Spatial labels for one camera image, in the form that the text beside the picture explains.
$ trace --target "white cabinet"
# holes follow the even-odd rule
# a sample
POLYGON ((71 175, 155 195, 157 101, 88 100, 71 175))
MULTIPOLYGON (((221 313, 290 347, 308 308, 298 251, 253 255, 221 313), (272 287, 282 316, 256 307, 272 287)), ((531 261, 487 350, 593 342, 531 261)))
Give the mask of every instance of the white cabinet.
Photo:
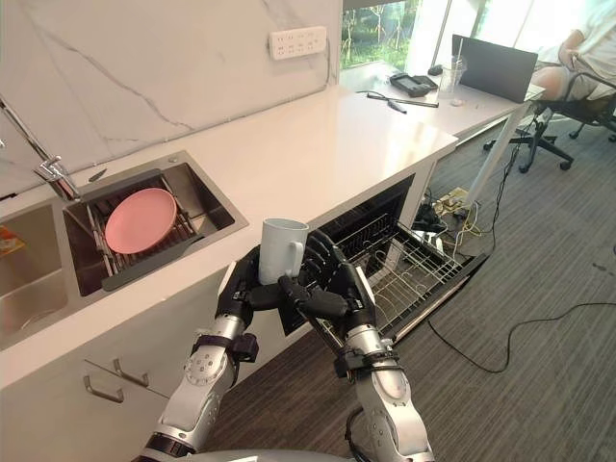
POLYGON ((147 374, 148 388, 169 397, 182 379, 195 330, 214 321, 225 270, 92 340, 86 359, 114 373, 117 359, 123 372, 138 380, 147 374))
POLYGON ((70 353, 4 389, 0 403, 3 462, 108 462, 140 453, 167 400, 70 353), (89 393, 84 377, 122 402, 89 393))
POLYGON ((0 460, 108 462, 137 456, 167 404, 164 396, 180 383, 195 329, 212 324, 223 274, 3 389, 0 460), (149 389, 118 376, 114 359, 136 377, 147 373, 149 389), (107 397, 89 393, 85 376, 91 392, 107 397))

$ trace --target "white mug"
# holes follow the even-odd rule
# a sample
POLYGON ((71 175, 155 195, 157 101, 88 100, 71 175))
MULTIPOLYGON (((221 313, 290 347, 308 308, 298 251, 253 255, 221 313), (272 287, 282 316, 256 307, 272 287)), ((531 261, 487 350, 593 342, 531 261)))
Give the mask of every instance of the white mug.
POLYGON ((274 284, 283 275, 295 277, 304 256, 308 225, 293 219, 263 220, 259 253, 259 282, 274 284))

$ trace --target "shorts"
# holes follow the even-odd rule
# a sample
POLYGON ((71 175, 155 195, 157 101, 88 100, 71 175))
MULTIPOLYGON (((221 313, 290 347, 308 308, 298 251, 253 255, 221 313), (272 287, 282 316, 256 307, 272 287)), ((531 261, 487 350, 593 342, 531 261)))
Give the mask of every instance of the shorts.
MULTIPOLYGON (((537 70, 543 69, 544 67, 556 67, 561 73, 563 77, 563 82, 566 84, 563 85, 563 88, 560 89, 560 94, 558 98, 563 98, 565 93, 567 92, 567 88, 569 87, 569 83, 571 79, 574 78, 578 72, 588 72, 589 74, 595 74, 595 71, 581 62, 576 62, 576 70, 570 70, 563 64, 555 64, 555 63, 544 63, 543 61, 538 61, 535 65, 535 72, 537 70)), ((580 100, 584 99, 592 93, 595 88, 599 85, 599 82, 593 79, 589 79, 584 75, 580 75, 576 78, 574 82, 574 87, 571 89, 571 93, 569 93, 568 100, 580 100)))

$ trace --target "sink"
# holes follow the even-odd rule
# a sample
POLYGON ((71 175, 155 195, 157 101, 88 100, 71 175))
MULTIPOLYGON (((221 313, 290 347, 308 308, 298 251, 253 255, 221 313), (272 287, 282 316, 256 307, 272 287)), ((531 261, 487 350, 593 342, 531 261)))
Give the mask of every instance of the sink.
POLYGON ((26 245, 0 258, 0 344, 68 303, 51 204, 2 223, 26 245))
POLYGON ((114 291, 247 225, 186 151, 107 178, 62 215, 81 296, 114 291), (109 215, 130 194, 152 187, 175 197, 178 215, 172 231, 151 250, 113 252, 104 239, 109 215))
POLYGON ((56 197, 0 220, 26 243, 0 258, 0 349, 247 225, 186 151, 80 192, 79 202, 56 197), (103 239, 106 217, 123 197, 152 186, 174 195, 180 229, 143 254, 113 254, 103 239))

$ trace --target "laptop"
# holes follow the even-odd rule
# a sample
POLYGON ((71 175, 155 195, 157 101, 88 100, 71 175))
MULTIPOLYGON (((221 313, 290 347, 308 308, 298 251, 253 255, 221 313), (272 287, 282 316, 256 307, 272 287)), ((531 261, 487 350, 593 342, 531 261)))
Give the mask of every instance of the laptop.
POLYGON ((537 62, 537 54, 496 45, 489 41, 454 35, 452 54, 457 56, 462 43, 461 56, 467 70, 461 85, 495 94, 516 103, 526 97, 530 77, 537 62))

